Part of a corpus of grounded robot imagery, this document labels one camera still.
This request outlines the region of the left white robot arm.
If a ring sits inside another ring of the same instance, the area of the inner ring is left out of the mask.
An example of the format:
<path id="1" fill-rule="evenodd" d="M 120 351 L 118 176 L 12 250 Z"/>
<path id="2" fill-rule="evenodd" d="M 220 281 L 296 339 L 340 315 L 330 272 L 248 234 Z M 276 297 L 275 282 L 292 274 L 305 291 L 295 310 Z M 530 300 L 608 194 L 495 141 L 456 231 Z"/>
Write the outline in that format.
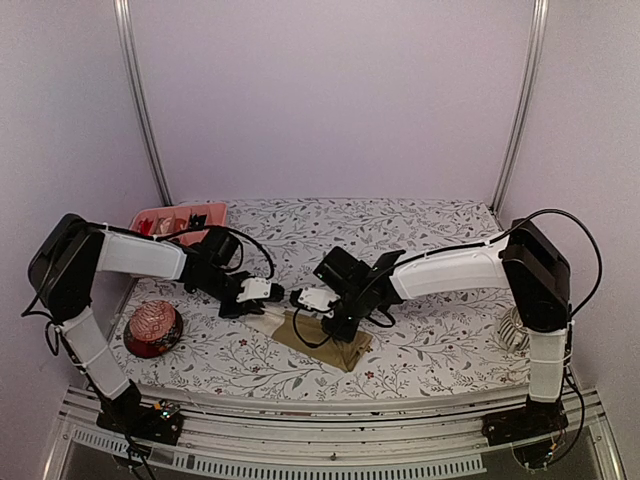
<path id="1" fill-rule="evenodd" d="M 277 292 L 272 274 L 251 274 L 231 267 L 244 235 L 209 226 L 192 245 L 176 236 L 144 236 L 108 224 L 65 214 L 34 254 L 28 279 L 43 316 L 60 332 L 75 366 L 109 400 L 111 419 L 128 434 L 148 426 L 148 412 L 125 392 L 130 378 L 106 339 L 96 301 L 107 278 L 126 276 L 182 284 L 215 298 L 224 317 L 261 312 Z"/>

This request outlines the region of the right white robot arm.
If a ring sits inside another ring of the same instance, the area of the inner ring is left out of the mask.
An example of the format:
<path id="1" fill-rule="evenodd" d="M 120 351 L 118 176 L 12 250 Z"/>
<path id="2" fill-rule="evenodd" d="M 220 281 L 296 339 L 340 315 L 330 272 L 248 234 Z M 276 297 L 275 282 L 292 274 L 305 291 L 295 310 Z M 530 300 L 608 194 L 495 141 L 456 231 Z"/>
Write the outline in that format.
<path id="1" fill-rule="evenodd" d="M 570 322 L 570 267 L 530 221 L 511 232 L 425 253 L 395 250 L 373 265 L 335 247 L 315 268 L 321 288 L 305 288 L 304 309 L 322 314 L 330 334 L 351 341 L 373 311 L 431 294 L 480 288 L 508 289 L 529 338 L 532 401 L 517 427 L 537 436 L 556 417 Z"/>

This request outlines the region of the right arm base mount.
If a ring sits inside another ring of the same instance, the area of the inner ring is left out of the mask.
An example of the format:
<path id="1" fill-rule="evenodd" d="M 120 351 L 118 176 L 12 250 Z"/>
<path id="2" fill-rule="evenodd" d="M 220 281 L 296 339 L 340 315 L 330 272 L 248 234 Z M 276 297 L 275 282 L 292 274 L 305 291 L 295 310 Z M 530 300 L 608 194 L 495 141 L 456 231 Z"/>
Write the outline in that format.
<path id="1" fill-rule="evenodd" d="M 482 417 L 481 433 L 490 446 L 560 432 L 569 422 L 560 399 L 543 403 L 526 398 L 523 406 Z"/>

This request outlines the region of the tan beige underwear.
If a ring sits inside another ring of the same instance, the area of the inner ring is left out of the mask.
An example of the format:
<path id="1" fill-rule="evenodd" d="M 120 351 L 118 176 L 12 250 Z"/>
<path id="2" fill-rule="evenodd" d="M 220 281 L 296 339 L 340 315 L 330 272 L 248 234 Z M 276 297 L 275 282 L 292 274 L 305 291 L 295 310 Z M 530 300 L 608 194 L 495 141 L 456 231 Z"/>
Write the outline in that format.
<path id="1" fill-rule="evenodd" d="M 322 330 L 320 322 L 310 316 L 282 308 L 268 309 L 246 323 L 254 330 L 299 353 L 343 372 L 352 372 L 370 351 L 373 336 L 357 331 L 352 342 L 343 342 Z"/>

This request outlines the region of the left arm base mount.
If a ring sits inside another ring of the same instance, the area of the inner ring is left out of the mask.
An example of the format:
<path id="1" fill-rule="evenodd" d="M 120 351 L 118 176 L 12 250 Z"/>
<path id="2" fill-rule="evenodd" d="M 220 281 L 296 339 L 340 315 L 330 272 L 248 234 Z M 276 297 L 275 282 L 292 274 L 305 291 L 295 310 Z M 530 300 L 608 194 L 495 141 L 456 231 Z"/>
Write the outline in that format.
<path id="1" fill-rule="evenodd" d="M 176 446 L 184 425 L 177 404 L 161 400 L 153 406 L 142 403 L 142 395 L 132 384 L 115 399 L 98 393 L 101 411 L 97 425 L 132 438 Z"/>

